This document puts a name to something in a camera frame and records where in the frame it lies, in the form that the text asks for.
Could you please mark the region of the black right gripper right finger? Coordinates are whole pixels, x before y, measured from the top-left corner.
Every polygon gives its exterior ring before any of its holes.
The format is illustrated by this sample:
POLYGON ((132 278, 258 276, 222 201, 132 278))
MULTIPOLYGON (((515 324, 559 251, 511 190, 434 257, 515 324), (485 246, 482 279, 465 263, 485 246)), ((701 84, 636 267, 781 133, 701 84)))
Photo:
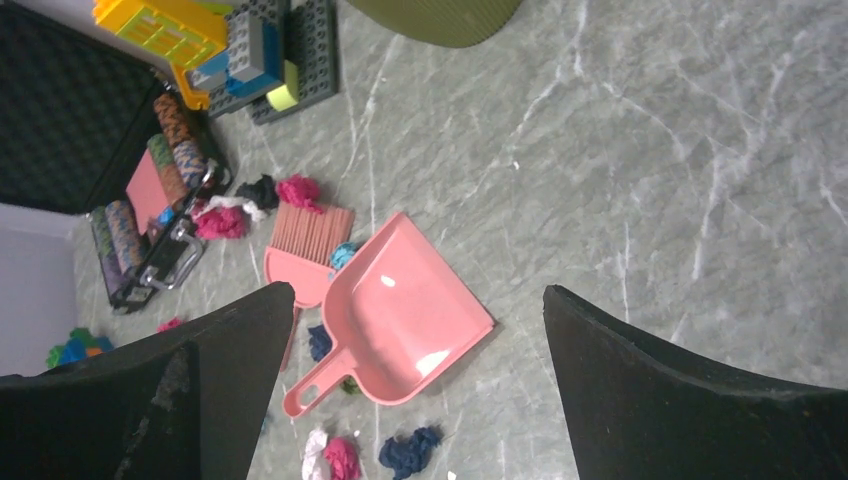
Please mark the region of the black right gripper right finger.
POLYGON ((543 317, 583 479, 843 479, 847 394, 738 369, 559 285, 543 317))

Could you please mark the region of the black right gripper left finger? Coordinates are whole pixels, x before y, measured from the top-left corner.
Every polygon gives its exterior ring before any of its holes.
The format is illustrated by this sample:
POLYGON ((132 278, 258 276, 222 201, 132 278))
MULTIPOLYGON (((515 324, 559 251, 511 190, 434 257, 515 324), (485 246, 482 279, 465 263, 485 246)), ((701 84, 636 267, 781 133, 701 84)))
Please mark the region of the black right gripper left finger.
POLYGON ((274 282, 200 318, 1 380, 5 479, 243 479, 293 327, 274 282))

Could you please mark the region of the pink hand brush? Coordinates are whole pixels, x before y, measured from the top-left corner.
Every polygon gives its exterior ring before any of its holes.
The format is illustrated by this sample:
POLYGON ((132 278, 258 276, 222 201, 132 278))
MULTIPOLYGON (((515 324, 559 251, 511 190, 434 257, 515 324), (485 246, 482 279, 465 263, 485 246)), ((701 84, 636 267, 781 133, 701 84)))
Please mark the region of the pink hand brush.
POLYGON ((294 289, 291 334, 282 360, 286 367, 302 311, 319 307, 334 273, 331 256, 350 239, 355 213, 347 208, 319 204, 319 213, 282 202, 279 204, 263 261, 268 283, 284 282, 294 289))

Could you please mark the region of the pink plastic dustpan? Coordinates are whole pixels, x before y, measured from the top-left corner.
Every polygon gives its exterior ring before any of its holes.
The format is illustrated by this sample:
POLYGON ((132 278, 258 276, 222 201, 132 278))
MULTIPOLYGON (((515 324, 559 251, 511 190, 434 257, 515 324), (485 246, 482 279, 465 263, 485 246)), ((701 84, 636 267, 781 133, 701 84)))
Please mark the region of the pink plastic dustpan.
POLYGON ((424 390, 494 329, 494 320, 403 212, 338 271, 321 304, 330 352, 290 387, 292 418, 351 377, 376 404, 424 390))

